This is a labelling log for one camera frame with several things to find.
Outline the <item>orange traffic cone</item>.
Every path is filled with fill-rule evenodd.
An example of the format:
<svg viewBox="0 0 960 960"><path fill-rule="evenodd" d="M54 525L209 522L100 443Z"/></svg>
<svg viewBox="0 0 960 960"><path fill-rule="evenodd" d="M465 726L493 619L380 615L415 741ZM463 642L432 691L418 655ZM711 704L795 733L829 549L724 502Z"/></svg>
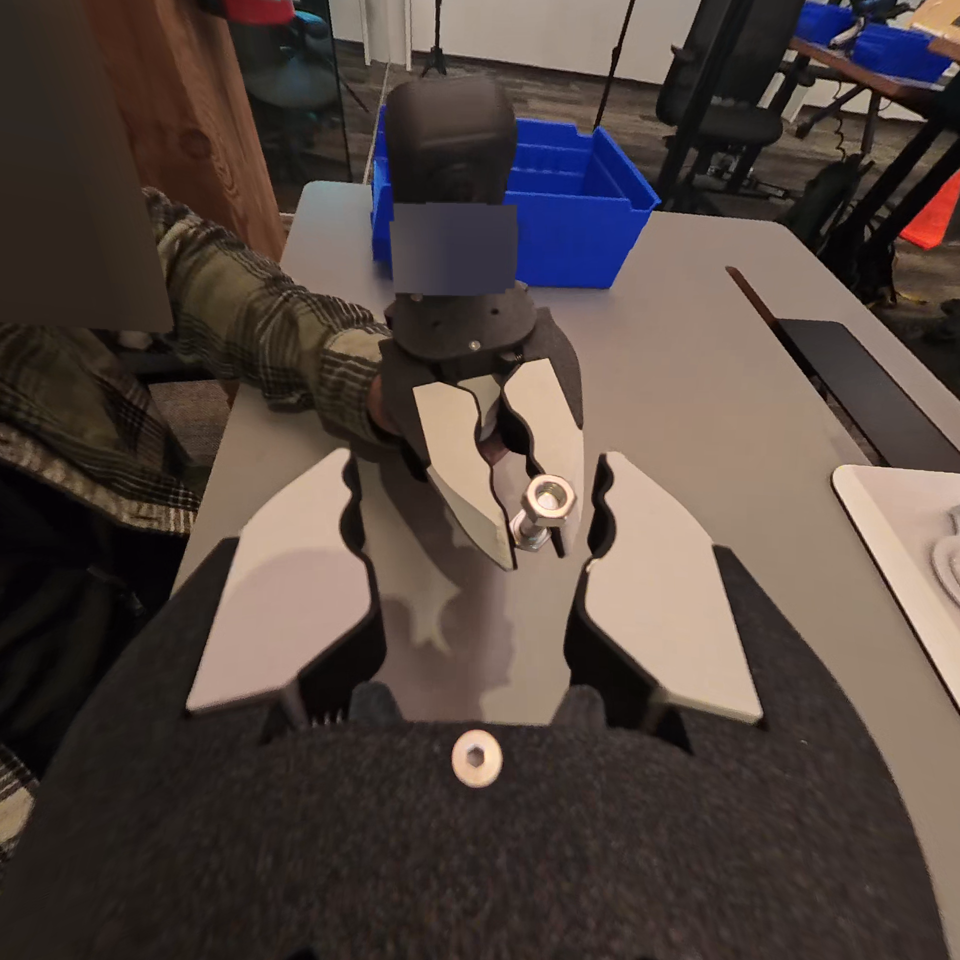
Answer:
<svg viewBox="0 0 960 960"><path fill-rule="evenodd" d="M945 241L959 199L959 172L956 172L926 206L898 234L899 239L930 251Z"/></svg>

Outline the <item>person's plaid shirt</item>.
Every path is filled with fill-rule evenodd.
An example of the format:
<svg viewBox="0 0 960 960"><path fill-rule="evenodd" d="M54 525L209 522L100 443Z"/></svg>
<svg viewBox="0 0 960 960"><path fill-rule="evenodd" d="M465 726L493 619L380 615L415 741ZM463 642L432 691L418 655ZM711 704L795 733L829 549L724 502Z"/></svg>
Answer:
<svg viewBox="0 0 960 960"><path fill-rule="evenodd" d="M186 543L201 503L150 391L89 330L2 322L1 460L1 473L26 474L116 523ZM44 771L34 774L2 745L2 871Z"/></svg>

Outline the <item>wooden pillar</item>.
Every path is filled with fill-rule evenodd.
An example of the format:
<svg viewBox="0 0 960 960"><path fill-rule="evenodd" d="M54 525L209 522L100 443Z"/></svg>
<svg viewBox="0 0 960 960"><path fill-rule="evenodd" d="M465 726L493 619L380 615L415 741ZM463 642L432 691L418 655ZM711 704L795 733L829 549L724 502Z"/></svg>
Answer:
<svg viewBox="0 0 960 960"><path fill-rule="evenodd" d="M188 1L83 1L143 186L280 261L282 217L228 24Z"/></svg>

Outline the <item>white tablet stand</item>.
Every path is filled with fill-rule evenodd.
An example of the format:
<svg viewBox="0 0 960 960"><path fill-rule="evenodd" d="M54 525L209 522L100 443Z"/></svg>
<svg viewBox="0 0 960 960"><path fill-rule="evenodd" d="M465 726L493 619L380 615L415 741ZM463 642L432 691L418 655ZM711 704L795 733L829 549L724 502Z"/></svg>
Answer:
<svg viewBox="0 0 960 960"><path fill-rule="evenodd" d="M834 495L959 707L959 474L843 464Z"/></svg>

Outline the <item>person's black trousers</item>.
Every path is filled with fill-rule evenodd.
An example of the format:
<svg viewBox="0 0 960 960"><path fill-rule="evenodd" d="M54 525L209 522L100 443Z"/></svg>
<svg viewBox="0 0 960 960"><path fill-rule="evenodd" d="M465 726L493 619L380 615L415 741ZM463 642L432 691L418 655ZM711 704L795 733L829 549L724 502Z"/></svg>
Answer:
<svg viewBox="0 0 960 960"><path fill-rule="evenodd" d="M164 605L185 549L2 467L1 737L33 774Z"/></svg>

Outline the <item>black rectangular table panel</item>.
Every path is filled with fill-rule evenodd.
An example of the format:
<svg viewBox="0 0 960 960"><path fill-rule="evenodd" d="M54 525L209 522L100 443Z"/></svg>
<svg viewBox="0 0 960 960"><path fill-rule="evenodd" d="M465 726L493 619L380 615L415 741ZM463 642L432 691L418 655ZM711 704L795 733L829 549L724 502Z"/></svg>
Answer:
<svg viewBox="0 0 960 960"><path fill-rule="evenodd" d="M776 338L816 378L882 467L959 474L959 451L846 326L777 318Z"/></svg>

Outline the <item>wooden desk with black legs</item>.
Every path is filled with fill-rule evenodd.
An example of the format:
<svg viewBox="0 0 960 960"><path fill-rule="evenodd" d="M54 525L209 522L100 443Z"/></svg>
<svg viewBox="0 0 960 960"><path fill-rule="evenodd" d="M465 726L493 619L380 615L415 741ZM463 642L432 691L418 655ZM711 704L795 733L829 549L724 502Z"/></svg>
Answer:
<svg viewBox="0 0 960 960"><path fill-rule="evenodd" d="M841 79L866 87L923 118L919 130L894 160L832 228L818 255L822 264L859 300L870 303L894 290L895 244L905 229L959 169L959 76L943 87L891 77L853 64L848 57L794 38L789 47L795 65L815 61L837 71ZM917 164L944 133L953 142L886 216L882 210Z"/></svg>

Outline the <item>silver hex nut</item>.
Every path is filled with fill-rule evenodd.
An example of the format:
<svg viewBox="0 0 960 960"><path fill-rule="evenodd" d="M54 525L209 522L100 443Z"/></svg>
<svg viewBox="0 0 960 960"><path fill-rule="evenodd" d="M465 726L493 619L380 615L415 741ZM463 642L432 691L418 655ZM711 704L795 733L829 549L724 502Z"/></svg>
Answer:
<svg viewBox="0 0 960 960"><path fill-rule="evenodd" d="M552 474L532 477L521 498L523 517L537 529L564 526L577 506L577 494L570 482Z"/></svg>

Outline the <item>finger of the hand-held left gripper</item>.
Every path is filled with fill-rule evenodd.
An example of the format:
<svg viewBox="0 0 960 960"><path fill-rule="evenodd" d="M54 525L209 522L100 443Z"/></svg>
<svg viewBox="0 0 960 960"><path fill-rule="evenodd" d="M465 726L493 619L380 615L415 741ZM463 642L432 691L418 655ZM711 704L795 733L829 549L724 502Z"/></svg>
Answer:
<svg viewBox="0 0 960 960"><path fill-rule="evenodd" d="M568 518L554 536L558 556L567 556L579 532L585 481L584 436L550 360L521 364L501 393L506 409L521 424L527 441L527 473L558 476L574 493Z"/></svg>
<svg viewBox="0 0 960 960"><path fill-rule="evenodd" d="M415 386L413 398L428 480L471 543L499 569L515 570L507 514L495 493L492 465L479 448L477 397L460 386L430 382Z"/></svg>

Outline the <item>dark backpack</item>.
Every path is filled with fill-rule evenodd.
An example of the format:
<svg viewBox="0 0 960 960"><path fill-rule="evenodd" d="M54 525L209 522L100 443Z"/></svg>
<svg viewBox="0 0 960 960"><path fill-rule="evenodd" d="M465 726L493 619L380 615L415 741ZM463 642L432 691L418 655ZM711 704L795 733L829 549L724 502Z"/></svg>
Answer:
<svg viewBox="0 0 960 960"><path fill-rule="evenodd" d="M812 254L819 255L832 231L856 198L864 177L875 167L872 159L855 153L822 167L775 222Z"/></svg>

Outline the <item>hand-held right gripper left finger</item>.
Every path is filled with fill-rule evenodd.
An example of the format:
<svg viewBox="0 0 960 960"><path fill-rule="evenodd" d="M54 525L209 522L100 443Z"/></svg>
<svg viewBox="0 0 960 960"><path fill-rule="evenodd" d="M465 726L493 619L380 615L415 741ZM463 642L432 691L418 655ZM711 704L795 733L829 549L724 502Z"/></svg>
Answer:
<svg viewBox="0 0 960 960"><path fill-rule="evenodd" d="M353 453L336 448L246 522L187 714L266 706L295 730L348 719L387 652L361 496Z"/></svg>

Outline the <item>blue divided plastic bin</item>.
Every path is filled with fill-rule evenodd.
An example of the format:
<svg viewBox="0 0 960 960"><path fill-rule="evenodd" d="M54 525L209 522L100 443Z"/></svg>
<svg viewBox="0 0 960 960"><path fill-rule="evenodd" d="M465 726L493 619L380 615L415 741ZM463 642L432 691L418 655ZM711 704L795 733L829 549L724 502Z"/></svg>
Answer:
<svg viewBox="0 0 960 960"><path fill-rule="evenodd" d="M516 279L608 289L660 198L605 128L519 117L503 203L517 222Z"/></svg>

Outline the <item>person's left hand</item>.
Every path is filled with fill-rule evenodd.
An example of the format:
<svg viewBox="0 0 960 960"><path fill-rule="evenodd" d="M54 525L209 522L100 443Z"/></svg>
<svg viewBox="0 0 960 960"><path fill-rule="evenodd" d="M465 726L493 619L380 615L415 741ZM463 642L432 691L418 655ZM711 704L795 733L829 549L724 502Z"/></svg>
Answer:
<svg viewBox="0 0 960 960"><path fill-rule="evenodd" d="M394 447L400 443L400 429L386 404L380 373L371 380L368 387L366 415L370 423L370 431L380 443Z"/></svg>

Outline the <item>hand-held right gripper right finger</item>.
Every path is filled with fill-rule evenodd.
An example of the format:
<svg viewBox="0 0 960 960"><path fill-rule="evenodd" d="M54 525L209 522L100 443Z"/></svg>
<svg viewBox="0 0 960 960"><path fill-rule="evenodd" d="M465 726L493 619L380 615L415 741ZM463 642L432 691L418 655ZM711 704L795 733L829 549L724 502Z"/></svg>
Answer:
<svg viewBox="0 0 960 960"><path fill-rule="evenodd" d="M591 502L566 623L566 725L655 732L681 710L760 723L711 535L620 452L600 456Z"/></svg>

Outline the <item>black office chair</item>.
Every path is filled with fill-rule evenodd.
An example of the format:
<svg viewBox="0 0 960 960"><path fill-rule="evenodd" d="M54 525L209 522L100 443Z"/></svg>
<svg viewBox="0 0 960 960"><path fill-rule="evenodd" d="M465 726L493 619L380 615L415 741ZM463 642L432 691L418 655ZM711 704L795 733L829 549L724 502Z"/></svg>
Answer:
<svg viewBox="0 0 960 960"><path fill-rule="evenodd" d="M655 102L671 130L654 190L666 210L714 211L696 189L718 155L736 158L726 189L737 191L760 152L784 131L781 114L762 107L794 37L802 1L703 1Z"/></svg>

